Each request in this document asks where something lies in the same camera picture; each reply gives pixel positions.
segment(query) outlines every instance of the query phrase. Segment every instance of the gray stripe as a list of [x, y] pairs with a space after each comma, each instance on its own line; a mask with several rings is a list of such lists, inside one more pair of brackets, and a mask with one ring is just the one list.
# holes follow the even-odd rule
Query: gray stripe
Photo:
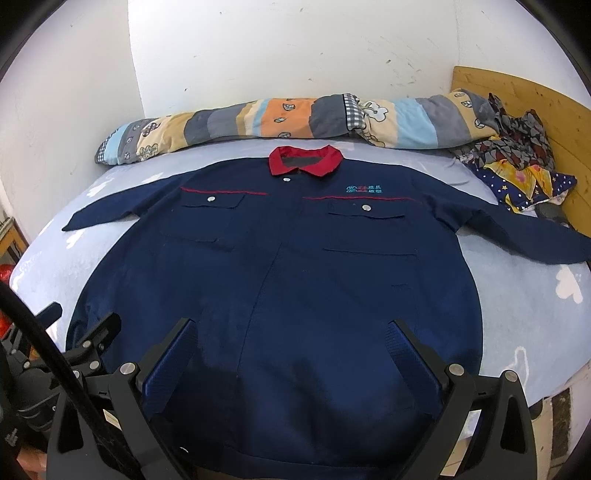
[[466, 121], [450, 99], [443, 95], [434, 95], [416, 100], [425, 109], [435, 127], [439, 148], [457, 147], [472, 140]]
[[338, 137], [349, 133], [342, 95], [329, 95], [312, 103], [309, 120], [314, 138]]
[[492, 109], [490, 102], [486, 98], [468, 90], [462, 89], [462, 92], [470, 97], [474, 114], [480, 123], [485, 124], [487, 127], [493, 128], [498, 134], [499, 126], [496, 124], [495, 111]]
[[124, 163], [135, 163], [138, 161], [137, 149], [142, 129], [154, 120], [156, 119], [144, 118], [128, 125], [123, 133], [123, 137], [121, 137], [119, 149], [117, 150], [117, 163], [119, 165]]
[[214, 110], [207, 119], [207, 130], [210, 138], [235, 137], [238, 135], [236, 117], [246, 106], [245, 103], [227, 106]]
[[183, 135], [187, 145], [197, 145], [210, 140], [209, 130], [207, 129], [207, 120], [215, 110], [199, 110], [187, 120]]

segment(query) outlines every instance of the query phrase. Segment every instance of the jacket sleeve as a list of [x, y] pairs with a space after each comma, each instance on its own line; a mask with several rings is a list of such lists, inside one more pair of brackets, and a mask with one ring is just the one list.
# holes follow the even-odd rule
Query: jacket sleeve
[[114, 222], [131, 214], [141, 217], [175, 186], [180, 185], [183, 177], [175, 175], [107, 195], [76, 212], [62, 231]]
[[470, 226], [525, 257], [546, 264], [591, 260], [591, 238], [551, 220], [519, 215], [415, 172], [412, 183], [433, 215], [454, 232]]

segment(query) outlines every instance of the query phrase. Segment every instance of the red piping stripe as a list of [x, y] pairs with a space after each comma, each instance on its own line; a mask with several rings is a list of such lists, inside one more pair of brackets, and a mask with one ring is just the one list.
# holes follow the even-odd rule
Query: red piping stripe
[[247, 190], [195, 190], [181, 187], [181, 190], [189, 193], [247, 193], [249, 195], [269, 195], [265, 192], [249, 192]]
[[326, 197], [304, 197], [305, 200], [326, 200], [326, 199], [342, 199], [342, 200], [349, 200], [349, 199], [371, 199], [371, 200], [412, 200], [413, 202], [417, 202], [418, 200], [412, 199], [410, 197], [369, 197], [369, 196], [361, 196], [361, 195], [353, 195], [351, 197], [335, 197], [335, 196], [326, 196]]

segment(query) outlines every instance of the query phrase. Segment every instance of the pile of clothes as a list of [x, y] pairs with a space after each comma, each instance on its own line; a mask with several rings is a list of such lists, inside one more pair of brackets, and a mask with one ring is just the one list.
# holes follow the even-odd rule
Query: pile of clothes
[[489, 103], [499, 134], [454, 149], [455, 155], [513, 212], [544, 202], [560, 205], [577, 179], [556, 172], [540, 117], [535, 110], [512, 117], [492, 93]]

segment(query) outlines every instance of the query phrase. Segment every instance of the white wall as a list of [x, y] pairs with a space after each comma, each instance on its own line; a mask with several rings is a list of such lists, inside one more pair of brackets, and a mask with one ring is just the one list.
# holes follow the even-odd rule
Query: white wall
[[456, 0], [458, 63], [541, 83], [591, 108], [583, 81], [556, 40], [517, 0]]
[[104, 172], [100, 142], [143, 114], [127, 1], [67, 0], [0, 82], [0, 201], [28, 239]]
[[454, 65], [499, 70], [591, 107], [516, 0], [129, 0], [146, 115], [273, 96], [448, 92]]
[[429, 96], [448, 91], [457, 64], [591, 108], [566, 55], [516, 0], [67, 0], [0, 83], [0, 203], [32, 239], [103, 171], [100, 142], [144, 111]]

